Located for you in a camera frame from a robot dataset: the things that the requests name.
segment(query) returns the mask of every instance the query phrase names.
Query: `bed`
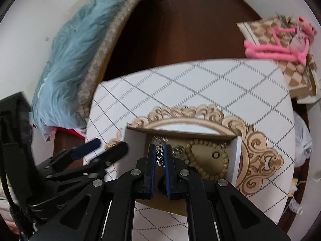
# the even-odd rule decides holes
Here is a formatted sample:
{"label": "bed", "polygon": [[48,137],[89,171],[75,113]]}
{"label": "bed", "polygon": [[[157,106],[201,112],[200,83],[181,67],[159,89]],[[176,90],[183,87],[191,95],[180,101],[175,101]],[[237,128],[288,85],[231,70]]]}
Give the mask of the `bed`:
{"label": "bed", "polygon": [[60,29],[30,113],[30,120],[45,140],[60,128],[85,135],[95,89],[103,80],[117,40],[139,1],[87,0]]}

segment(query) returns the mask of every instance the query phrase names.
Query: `diamond pattern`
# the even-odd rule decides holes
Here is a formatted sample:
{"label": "diamond pattern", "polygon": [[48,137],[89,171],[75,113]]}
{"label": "diamond pattern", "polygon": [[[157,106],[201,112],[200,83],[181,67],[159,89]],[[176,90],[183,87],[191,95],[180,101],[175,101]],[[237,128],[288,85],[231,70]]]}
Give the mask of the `diamond pattern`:
{"label": "diamond pattern", "polygon": [[[208,60],[174,64],[103,82],[98,86],[87,125],[87,138],[104,142],[116,137],[137,116],[156,106],[198,106],[215,103],[224,115],[235,115],[265,133],[284,165],[261,189],[247,196],[278,222],[293,175],[295,134],[293,111],[282,72],[272,61]],[[103,151],[85,157],[89,162]],[[117,177],[117,164],[105,180]],[[187,240],[185,217],[136,203],[132,240]]]}

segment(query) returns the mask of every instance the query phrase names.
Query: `red fabric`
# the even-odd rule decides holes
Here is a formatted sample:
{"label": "red fabric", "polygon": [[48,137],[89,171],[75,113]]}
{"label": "red fabric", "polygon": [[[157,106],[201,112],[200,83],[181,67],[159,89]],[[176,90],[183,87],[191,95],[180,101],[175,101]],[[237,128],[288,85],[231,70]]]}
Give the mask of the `red fabric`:
{"label": "red fabric", "polygon": [[65,128],[61,128],[61,127],[57,127],[57,129],[58,130],[62,130],[62,131],[65,131],[65,132],[68,132],[68,133],[70,133],[70,134],[73,134],[73,135],[76,135],[76,136],[78,136],[78,137],[80,137],[80,138],[85,138],[84,136],[82,136],[82,135],[80,135],[79,133],[77,133],[75,130],[73,130],[73,129],[65,129]]}

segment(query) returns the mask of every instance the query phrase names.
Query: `plush toy head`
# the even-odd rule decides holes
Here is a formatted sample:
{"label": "plush toy head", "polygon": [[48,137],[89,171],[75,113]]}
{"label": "plush toy head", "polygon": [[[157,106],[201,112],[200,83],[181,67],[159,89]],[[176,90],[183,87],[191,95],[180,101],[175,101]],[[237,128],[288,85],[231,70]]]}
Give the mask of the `plush toy head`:
{"label": "plush toy head", "polygon": [[311,25],[309,21],[306,19],[299,17],[298,18],[298,25],[301,30],[309,36],[310,41],[313,41],[314,36],[317,34],[317,30],[314,26]]}

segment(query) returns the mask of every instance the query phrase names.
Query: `ornate gold frame design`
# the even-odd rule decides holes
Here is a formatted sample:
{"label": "ornate gold frame design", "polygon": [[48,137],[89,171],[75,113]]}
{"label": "ornate gold frame design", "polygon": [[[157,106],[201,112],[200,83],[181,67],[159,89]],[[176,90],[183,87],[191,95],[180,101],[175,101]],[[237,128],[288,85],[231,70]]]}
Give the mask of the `ornate gold frame design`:
{"label": "ornate gold frame design", "polygon": [[[235,116],[224,116],[215,105],[178,108],[154,108],[147,117],[135,118],[128,124],[132,128],[154,129],[167,124],[194,124],[215,130],[222,135],[242,137],[241,160],[236,182],[237,189],[244,195],[256,193],[263,180],[279,170],[284,160],[278,152],[267,147],[266,136]],[[120,141],[120,135],[111,139],[107,148]]]}

